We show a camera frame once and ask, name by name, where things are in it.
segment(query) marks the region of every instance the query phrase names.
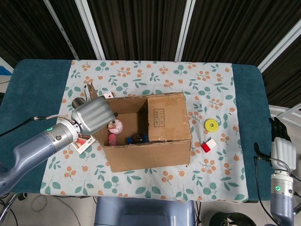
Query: black curtain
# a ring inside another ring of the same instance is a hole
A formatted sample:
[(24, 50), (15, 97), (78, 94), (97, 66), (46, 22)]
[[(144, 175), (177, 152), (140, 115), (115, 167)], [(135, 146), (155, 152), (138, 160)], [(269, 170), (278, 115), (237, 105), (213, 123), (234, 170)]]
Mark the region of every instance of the black curtain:
[(74, 58), (42, 0), (0, 1), (0, 56), (12, 67), (25, 58)]
[(301, 103), (301, 36), (262, 75), (270, 105), (293, 107)]
[(197, 0), (182, 61), (258, 66), (300, 18), (300, 0)]
[(81, 20), (74, 0), (50, 0), (52, 8), (59, 18), (79, 59), (95, 59), (85, 26)]
[(88, 0), (106, 59), (174, 61), (186, 0)]

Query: green leaf pattern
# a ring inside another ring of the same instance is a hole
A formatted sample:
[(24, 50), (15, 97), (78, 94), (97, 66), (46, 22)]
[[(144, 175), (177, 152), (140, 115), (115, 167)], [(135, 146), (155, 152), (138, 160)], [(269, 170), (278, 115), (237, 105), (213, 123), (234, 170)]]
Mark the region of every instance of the green leaf pattern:
[[(65, 158), (63, 150), (58, 151), (48, 159), (45, 174), (41, 183), (40, 192), (49, 195), (88, 195), (99, 196), (102, 191), (104, 196), (124, 196), (147, 199), (167, 199), (186, 202), (188, 200), (202, 201), (236, 201), (247, 199), (246, 174), (242, 156), (240, 135), (232, 128), (238, 125), (235, 84), (233, 72), (225, 72), (231, 68), (226, 63), (181, 63), (159, 61), (73, 61), (69, 77), (65, 86), (59, 114), (72, 114), (72, 100), (83, 97), (86, 83), (93, 79), (93, 85), (98, 95), (111, 91), (116, 97), (128, 95), (155, 95), (167, 92), (183, 92), (185, 95), (187, 115), (190, 117), (190, 130), (192, 133), (192, 146), (195, 142), (207, 141), (213, 138), (218, 145), (208, 153), (197, 148), (200, 153), (190, 157), (190, 165), (173, 167), (146, 168), (112, 173), (103, 149), (98, 149), (99, 143), (93, 143), (87, 150), (79, 154), (73, 150), (69, 158)], [(88, 64), (90, 68), (83, 70), (82, 65)], [(164, 74), (160, 68), (168, 68)], [(118, 76), (121, 67), (130, 68), (126, 77)], [(222, 80), (217, 80), (217, 74), (222, 75)], [(206, 81), (198, 79), (203, 75)], [(165, 81), (173, 83), (172, 90), (165, 87)], [(212, 99), (219, 99), (223, 105), (218, 109), (210, 107)], [(215, 119), (219, 129), (215, 133), (204, 133), (206, 119)], [(221, 134), (230, 137), (228, 145), (221, 142)], [(239, 161), (233, 160), (234, 155), (239, 156)], [(199, 162), (207, 158), (214, 160), (216, 167), (211, 174), (203, 172)], [(230, 175), (225, 175), (224, 164), (231, 166)], [(64, 177), (66, 168), (72, 167), (76, 174), (73, 181)], [(163, 171), (173, 175), (170, 186), (162, 182)]]

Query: box flap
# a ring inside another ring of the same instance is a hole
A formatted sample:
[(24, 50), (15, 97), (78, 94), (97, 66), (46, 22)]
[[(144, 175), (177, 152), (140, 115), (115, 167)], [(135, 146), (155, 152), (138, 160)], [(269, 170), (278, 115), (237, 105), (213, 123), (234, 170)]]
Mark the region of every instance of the box flap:
[(190, 126), (183, 93), (148, 98), (149, 140), (190, 140)]
[(104, 147), (112, 172), (189, 164), (190, 141)]

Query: black bucket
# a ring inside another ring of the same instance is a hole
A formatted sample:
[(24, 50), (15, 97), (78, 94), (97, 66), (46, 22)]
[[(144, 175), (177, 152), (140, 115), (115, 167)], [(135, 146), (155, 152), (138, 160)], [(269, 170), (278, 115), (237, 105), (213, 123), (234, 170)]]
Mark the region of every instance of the black bucket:
[(227, 218), (233, 220), (237, 226), (256, 226), (254, 221), (245, 214), (222, 212), (218, 212), (211, 217), (209, 226), (228, 226)]

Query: tablecloth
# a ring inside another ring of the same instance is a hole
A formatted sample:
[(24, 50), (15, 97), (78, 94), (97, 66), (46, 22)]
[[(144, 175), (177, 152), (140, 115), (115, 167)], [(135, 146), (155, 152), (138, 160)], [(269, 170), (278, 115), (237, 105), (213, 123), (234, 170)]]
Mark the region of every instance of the tablecloth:
[[(137, 198), (242, 202), (247, 199), (232, 64), (156, 61), (72, 61), (60, 114), (70, 116), (71, 102), (92, 82), (99, 95), (116, 97), (184, 92), (192, 147), (190, 165), (112, 173), (102, 147), (84, 153), (71, 146), (49, 158), (42, 194), (106, 195)], [(215, 133), (203, 123), (218, 121)], [(218, 146), (204, 153), (209, 138)]]

